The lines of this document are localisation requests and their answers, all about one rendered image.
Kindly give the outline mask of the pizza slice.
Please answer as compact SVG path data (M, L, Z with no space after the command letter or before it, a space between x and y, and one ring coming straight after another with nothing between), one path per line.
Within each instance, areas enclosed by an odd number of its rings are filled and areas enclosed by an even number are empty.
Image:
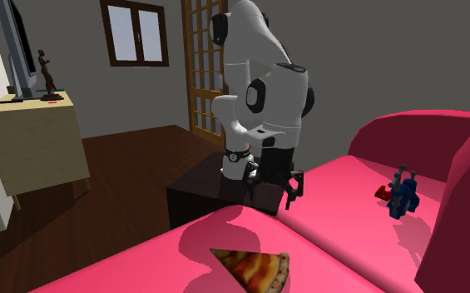
M210 252L246 293L281 293L289 276L290 257L279 254L210 248Z

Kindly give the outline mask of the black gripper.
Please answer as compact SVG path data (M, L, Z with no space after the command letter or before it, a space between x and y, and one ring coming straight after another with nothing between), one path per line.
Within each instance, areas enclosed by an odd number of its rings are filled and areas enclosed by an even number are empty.
M285 209L290 208L290 203L295 201L298 196L304 194L304 172L293 171L294 148L263 148L260 156L259 165L254 161L248 161L244 171L244 182L250 200L255 199L254 189L259 183L258 170L261 181L277 186L283 186L287 194ZM290 180L297 183L293 188Z

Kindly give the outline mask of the blue toy robot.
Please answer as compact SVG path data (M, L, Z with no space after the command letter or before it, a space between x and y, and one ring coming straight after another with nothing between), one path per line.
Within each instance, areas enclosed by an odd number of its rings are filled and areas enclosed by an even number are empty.
M407 211L415 212L419 205L419 197L416 194L417 182L415 181L416 171L410 172L410 177L402 181L401 176L407 166L402 164L399 170L394 173L393 180L386 186L381 186L374 194L375 197L387 201L389 216L399 220Z

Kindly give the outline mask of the pink sofa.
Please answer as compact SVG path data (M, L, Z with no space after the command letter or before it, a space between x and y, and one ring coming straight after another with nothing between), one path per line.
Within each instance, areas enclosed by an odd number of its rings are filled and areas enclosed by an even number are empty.
M396 220L374 194L402 164L419 205ZM288 210L227 206L32 293L245 293L210 248L289 253L283 293L470 293L470 112L375 118Z

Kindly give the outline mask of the wooden glazed door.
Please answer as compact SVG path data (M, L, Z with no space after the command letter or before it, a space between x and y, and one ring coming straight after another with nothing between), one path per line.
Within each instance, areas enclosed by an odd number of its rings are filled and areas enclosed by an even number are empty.
M225 149L225 134L211 103L226 94L223 83L223 49L210 37L210 18L224 12L227 0L181 0L182 28L186 61L187 101L190 131Z

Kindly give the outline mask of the dark robot stand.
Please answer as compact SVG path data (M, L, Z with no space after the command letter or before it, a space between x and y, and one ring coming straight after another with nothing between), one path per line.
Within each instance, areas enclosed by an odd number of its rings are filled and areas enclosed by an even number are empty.
M283 188L262 182L250 196L242 181L223 177L223 154L214 152L166 188L170 227L175 229L225 206L243 205L274 216Z

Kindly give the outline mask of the beige cabinet with television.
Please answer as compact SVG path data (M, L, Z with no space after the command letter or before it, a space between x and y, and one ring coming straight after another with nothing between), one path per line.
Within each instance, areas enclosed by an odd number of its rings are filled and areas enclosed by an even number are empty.
M75 197L91 190L75 107L63 91L33 88L36 69L23 20L13 0L0 0L14 93L0 98L0 180L7 196L69 183Z

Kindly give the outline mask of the brown framed window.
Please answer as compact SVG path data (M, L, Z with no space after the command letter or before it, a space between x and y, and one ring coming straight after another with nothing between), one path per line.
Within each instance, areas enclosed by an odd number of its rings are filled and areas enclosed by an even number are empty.
M166 18L162 6L130 0L100 0L113 67L167 67Z

